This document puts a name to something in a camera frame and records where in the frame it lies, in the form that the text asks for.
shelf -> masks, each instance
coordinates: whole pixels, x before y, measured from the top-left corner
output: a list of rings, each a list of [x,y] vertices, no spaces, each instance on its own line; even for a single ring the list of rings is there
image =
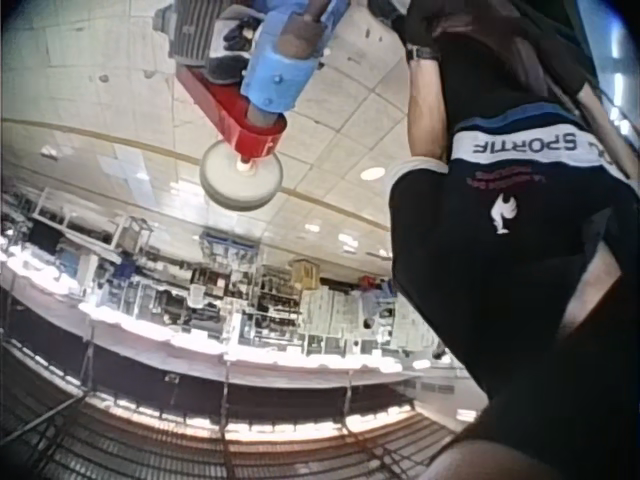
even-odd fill
[[[267,292],[266,290],[260,290],[260,294],[272,295],[274,297],[280,297],[280,298],[287,298],[289,300],[295,300],[296,302],[300,301],[298,297],[294,297],[293,295],[284,295],[282,293]]]

ceiling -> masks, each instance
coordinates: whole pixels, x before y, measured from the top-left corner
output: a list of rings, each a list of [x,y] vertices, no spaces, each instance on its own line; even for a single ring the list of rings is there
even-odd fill
[[[175,80],[167,38],[152,31],[168,3],[22,2],[2,36],[3,174],[143,216],[162,248],[185,257],[210,226],[262,240],[273,258],[306,255],[354,278],[389,274],[389,262],[366,254],[390,247],[384,179],[360,173],[409,155],[408,74],[395,35],[352,2],[325,67],[287,114],[282,191],[237,214],[194,187],[218,133]],[[355,255],[342,252],[340,233],[359,242]]]

black jersey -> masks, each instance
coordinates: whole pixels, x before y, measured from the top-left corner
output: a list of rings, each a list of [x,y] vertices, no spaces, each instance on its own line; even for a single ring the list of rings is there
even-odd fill
[[[413,158],[389,175],[398,289],[490,398],[555,342],[599,241],[590,219],[613,212],[623,241],[607,243],[637,266],[634,187],[558,105],[461,122],[448,165]]]

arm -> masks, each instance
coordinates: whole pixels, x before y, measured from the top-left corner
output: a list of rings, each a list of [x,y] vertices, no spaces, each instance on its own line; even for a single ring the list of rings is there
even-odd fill
[[[447,115],[438,62],[413,60],[409,63],[409,72],[408,135],[411,155],[446,163]]]
[[[586,83],[576,99],[589,120],[593,133],[598,137],[613,162],[631,179],[638,182],[638,158],[615,129],[600,100],[595,96],[591,86]]]

metal bar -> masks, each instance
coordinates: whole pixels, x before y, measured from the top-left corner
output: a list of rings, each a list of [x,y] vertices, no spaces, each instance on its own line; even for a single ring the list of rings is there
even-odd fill
[[[52,410],[49,410],[47,413],[45,413],[44,415],[41,415],[40,417],[36,418],[32,422],[28,423],[27,425],[24,425],[23,427],[20,427],[18,430],[13,432],[11,435],[9,435],[8,437],[3,438],[2,441],[0,441],[0,448],[4,447],[6,445],[9,445],[14,440],[22,438],[23,435],[25,435],[26,433],[30,432],[34,428],[36,428],[38,425],[42,425],[44,422],[46,422],[49,419],[55,417],[56,415],[58,415],[59,413],[63,412],[64,410],[66,410],[70,406],[74,405],[76,402],[82,402],[84,400],[85,396],[86,396],[86,394],[82,394],[82,395],[80,395],[78,397],[70,398],[66,402],[58,405],[57,407],[53,408]]]

